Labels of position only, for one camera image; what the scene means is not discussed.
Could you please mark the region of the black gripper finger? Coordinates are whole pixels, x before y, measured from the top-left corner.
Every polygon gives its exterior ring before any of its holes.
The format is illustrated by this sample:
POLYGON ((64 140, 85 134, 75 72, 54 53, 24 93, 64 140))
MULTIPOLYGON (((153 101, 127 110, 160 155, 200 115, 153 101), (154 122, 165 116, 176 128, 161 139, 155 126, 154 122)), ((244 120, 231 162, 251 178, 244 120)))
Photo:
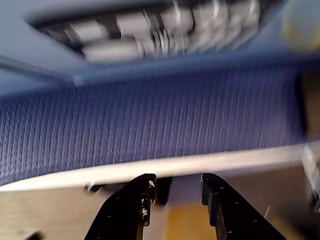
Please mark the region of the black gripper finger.
POLYGON ((202 204, 218 240, 284 240, 285 237, 227 181, 213 173, 202 178, 202 204))
POLYGON ((156 200, 157 177, 140 175, 113 193, 102 204, 86 240, 141 240, 150 224, 151 205, 156 200))

